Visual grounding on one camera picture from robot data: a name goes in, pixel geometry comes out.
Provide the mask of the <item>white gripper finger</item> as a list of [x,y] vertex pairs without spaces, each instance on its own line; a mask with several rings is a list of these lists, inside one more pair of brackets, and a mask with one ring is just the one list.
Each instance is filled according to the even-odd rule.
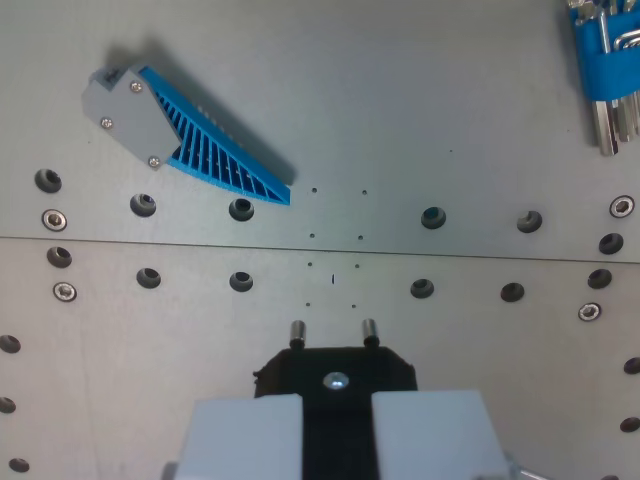
[[195,404],[180,456],[164,479],[303,477],[303,400],[297,394]]
[[473,390],[372,395],[382,479],[509,479],[482,396]]

